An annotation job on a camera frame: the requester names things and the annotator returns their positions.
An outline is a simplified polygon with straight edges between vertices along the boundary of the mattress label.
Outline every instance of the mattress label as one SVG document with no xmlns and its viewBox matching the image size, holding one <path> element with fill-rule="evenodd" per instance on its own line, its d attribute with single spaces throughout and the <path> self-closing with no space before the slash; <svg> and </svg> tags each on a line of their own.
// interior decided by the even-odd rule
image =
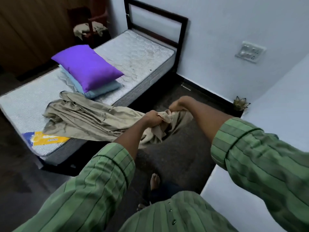
<svg viewBox="0 0 309 232">
<path fill-rule="evenodd" d="M 28 142 L 28 144 L 32 146 L 40 146 L 40 145 L 47 145 L 53 143 L 63 143 L 69 140 L 70 138 L 66 137 L 59 137 L 53 135 L 46 135 L 40 132 L 29 132 L 23 133 L 23 137 Z"/>
</svg>

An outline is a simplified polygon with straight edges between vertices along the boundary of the striped sleeve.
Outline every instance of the striped sleeve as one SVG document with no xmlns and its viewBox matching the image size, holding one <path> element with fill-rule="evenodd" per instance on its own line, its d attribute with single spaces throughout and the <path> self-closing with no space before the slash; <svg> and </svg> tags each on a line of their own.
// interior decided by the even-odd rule
<svg viewBox="0 0 309 232">
<path fill-rule="evenodd" d="M 234 183 L 264 200 L 287 231 L 309 231 L 309 153 L 232 118 L 216 134 L 211 153 Z"/>
<path fill-rule="evenodd" d="M 103 231 L 133 179 L 135 164 L 118 143 L 107 144 L 80 174 L 54 192 L 15 231 Z"/>
</svg>

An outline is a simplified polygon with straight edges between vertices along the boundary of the hand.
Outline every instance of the hand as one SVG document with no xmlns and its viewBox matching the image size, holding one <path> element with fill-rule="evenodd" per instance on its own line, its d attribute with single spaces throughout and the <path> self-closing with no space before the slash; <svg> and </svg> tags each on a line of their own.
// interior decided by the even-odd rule
<svg viewBox="0 0 309 232">
<path fill-rule="evenodd" d="M 189 96 L 183 96 L 183 97 L 180 97 L 180 99 L 174 101 L 170 106 L 169 106 L 169 110 L 171 112 L 174 112 L 174 111 L 182 111 L 182 110 L 187 110 L 183 104 L 185 103 L 186 100 L 189 100 L 189 99 L 192 99 L 191 97 Z"/>
<path fill-rule="evenodd" d="M 145 122 L 147 128 L 152 128 L 162 122 L 162 118 L 154 110 L 147 112 L 141 120 Z"/>
</svg>

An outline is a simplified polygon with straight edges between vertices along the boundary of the blue pillow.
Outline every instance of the blue pillow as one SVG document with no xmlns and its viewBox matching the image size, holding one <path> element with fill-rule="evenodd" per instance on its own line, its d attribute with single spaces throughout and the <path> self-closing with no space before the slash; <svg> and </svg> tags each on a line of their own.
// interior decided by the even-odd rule
<svg viewBox="0 0 309 232">
<path fill-rule="evenodd" d="M 119 82 L 117 82 L 116 80 L 113 80 L 110 83 L 108 83 L 106 85 L 103 85 L 102 87 L 100 87 L 98 89 L 93 89 L 93 90 L 90 90 L 90 91 L 84 93 L 83 88 L 80 85 L 80 83 L 77 80 L 75 80 L 74 77 L 67 70 L 65 70 L 62 65 L 59 65 L 59 67 L 61 68 L 61 71 L 64 74 L 66 74 L 66 76 L 74 84 L 74 86 L 77 89 L 77 91 L 82 93 L 83 95 L 85 95 L 86 98 L 89 98 L 89 99 L 98 97 L 98 96 L 100 96 L 102 94 L 105 94 L 107 92 L 113 91 L 113 90 L 118 89 L 118 88 L 120 88 L 122 86 Z"/>
</svg>

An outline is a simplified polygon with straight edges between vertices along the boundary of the power socket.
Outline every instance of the power socket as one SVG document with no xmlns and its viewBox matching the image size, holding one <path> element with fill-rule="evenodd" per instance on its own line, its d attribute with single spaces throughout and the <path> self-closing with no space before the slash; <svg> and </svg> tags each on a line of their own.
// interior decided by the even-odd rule
<svg viewBox="0 0 309 232">
<path fill-rule="evenodd" d="M 235 56 L 247 60 L 252 63 L 257 63 L 261 55 L 266 51 L 266 48 L 247 41 L 243 41 L 241 49 Z"/>
</svg>

